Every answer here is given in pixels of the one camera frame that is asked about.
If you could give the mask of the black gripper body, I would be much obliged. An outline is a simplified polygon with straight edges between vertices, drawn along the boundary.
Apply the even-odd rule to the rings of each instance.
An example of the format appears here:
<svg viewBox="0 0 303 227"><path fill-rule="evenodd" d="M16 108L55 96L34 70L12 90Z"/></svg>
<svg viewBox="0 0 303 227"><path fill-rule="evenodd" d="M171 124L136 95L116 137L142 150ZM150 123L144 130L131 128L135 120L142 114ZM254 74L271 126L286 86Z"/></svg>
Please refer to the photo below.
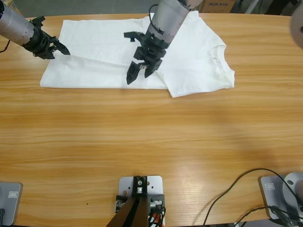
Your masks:
<svg viewBox="0 0 303 227"><path fill-rule="evenodd" d="M134 54L135 59L143 61L141 69L146 69L149 62L162 59L165 56L168 44L157 38L154 33L146 32L146 34L144 34L134 32L133 41L135 39L141 44Z"/></svg>
<svg viewBox="0 0 303 227"><path fill-rule="evenodd" d="M56 40L57 38L55 36L50 36L40 28L34 26L33 36L29 39L29 42L23 44L22 47L31 52L35 57L40 57L45 60L45 51L53 50L53 47L50 45Z"/></svg>

